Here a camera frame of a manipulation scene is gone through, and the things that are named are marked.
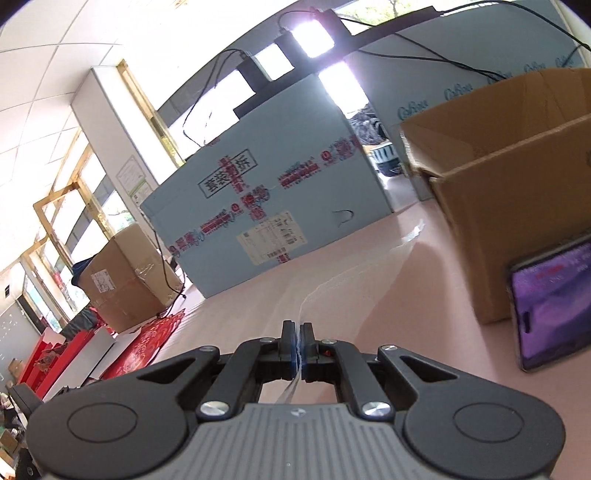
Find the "smartphone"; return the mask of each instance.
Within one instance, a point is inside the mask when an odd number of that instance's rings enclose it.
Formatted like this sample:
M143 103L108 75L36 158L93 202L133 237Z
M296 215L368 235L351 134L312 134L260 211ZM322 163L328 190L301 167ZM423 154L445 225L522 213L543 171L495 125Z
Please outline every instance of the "smartphone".
M591 345L591 233L514 265L509 293L524 371Z

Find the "blue box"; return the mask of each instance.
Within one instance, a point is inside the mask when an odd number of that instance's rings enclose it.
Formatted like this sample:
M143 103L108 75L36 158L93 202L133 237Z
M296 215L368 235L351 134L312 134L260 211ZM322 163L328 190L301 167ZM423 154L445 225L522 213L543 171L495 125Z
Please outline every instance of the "blue box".
M314 75L198 150L141 209L205 297L391 213L349 121Z

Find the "purple phone screen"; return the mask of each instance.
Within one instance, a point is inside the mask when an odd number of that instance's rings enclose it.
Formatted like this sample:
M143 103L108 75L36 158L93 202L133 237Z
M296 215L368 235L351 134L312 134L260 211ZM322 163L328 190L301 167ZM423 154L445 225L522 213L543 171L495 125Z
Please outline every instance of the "purple phone screen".
M525 369L591 343L591 242L519 270L511 281Z

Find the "pink tablecloth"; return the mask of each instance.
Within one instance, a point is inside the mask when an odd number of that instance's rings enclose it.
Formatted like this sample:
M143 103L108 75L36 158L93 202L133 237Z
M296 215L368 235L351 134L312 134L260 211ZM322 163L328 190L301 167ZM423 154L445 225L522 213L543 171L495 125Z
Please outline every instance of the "pink tablecloth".
M394 343L539 397L560 413L566 425L566 447L553 478L587 478L591 471L591 382L587 381L591 352L535 374L520 371L511 322L489 326L476 322L453 240L434 201L391 215L211 299L202 301L192 287L187 300L176 305L187 314L157 360L200 345L214 344L230 352L246 339L278 336L281 322L297 320L303 298L326 281L322 270L335 262L349 268L384 256L421 219L426 226L397 279L386 283L383 297L358 318L351 317L352 304L358 300L367 307L366 291L360 291L358 299L348 295L334 301L331 297L330 308L323 307L330 313L314 319L316 337L347 340L364 352ZM262 400L277 398L285 383L267 386ZM293 399L294 403L324 401L334 401L334 394L321 384L300 383Z

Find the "white label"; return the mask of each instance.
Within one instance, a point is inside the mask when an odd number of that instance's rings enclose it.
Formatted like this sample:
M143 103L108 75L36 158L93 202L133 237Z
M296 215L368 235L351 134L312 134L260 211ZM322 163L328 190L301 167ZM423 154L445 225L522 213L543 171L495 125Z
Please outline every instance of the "white label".
M115 284L113 283L113 280L111 280L109 272L107 272L106 270L101 270L100 272L93 273L90 277L92 278L92 281L95 283L96 288L99 289L100 293L105 293L106 291L115 289Z
M129 160L125 162L116 176L117 180L121 182L121 185L123 185L123 188L130 196L135 193L136 189L146 178L142 167L139 166L138 161L133 155L131 155Z
M269 218L238 235L252 263L261 265L308 243L289 212Z
M153 192L152 187L148 185L145 180L135 189L135 193L131 196L131 199L139 207L142 202L150 196Z

